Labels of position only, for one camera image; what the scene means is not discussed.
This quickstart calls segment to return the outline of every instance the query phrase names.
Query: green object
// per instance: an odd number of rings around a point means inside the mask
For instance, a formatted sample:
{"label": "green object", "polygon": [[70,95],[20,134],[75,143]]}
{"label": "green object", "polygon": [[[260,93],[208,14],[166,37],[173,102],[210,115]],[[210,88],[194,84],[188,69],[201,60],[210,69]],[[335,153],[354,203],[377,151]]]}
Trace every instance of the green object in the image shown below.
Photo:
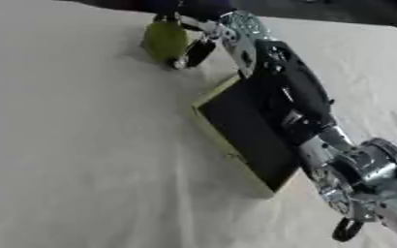
{"label": "green object", "polygon": [[150,24],[142,47],[158,63],[178,58],[188,46],[187,32],[176,21],[156,21]]}

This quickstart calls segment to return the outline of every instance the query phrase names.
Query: robotic arm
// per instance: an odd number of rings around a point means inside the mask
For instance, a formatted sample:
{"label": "robotic arm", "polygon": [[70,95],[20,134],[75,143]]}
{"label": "robotic arm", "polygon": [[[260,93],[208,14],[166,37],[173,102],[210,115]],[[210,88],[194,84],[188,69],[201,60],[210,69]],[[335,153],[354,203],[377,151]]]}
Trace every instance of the robotic arm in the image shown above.
{"label": "robotic arm", "polygon": [[315,75],[256,16],[183,5],[177,12],[202,37],[170,66],[195,67],[221,41],[261,116],[292,147],[323,200],[343,215],[333,237],[348,241],[364,223],[378,221],[397,232],[397,147],[384,139],[353,144]]}

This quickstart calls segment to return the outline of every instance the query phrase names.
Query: white table surface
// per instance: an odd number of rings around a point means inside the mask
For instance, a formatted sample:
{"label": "white table surface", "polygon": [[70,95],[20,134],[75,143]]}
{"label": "white table surface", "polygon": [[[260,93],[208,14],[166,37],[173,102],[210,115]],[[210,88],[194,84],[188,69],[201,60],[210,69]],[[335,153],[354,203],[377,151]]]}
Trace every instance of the white table surface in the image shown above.
{"label": "white table surface", "polygon": [[[234,72],[222,50],[169,72],[138,48],[151,15],[0,0],[0,248],[396,247],[340,219],[300,173],[270,201],[189,104]],[[397,143],[397,29],[264,18],[337,100],[353,140]]]}

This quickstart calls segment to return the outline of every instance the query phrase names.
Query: black plastic part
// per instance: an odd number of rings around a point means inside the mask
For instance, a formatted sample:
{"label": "black plastic part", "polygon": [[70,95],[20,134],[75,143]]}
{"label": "black plastic part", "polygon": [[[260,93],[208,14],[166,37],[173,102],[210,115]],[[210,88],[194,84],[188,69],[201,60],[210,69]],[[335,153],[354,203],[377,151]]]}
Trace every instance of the black plastic part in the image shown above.
{"label": "black plastic part", "polygon": [[237,82],[198,111],[242,154],[251,171],[277,192],[299,163],[291,146],[263,119],[245,85]]}
{"label": "black plastic part", "polygon": [[187,47],[187,67],[196,67],[205,60],[215,49],[213,41],[195,40]]}
{"label": "black plastic part", "polygon": [[363,227],[364,223],[343,218],[337,225],[332,238],[340,242],[347,242],[353,239]]}
{"label": "black plastic part", "polygon": [[298,145],[335,124],[321,83],[288,45],[258,40],[256,50],[256,68],[246,81],[247,89],[270,125],[279,128],[293,109],[301,113],[302,122],[284,131]]}

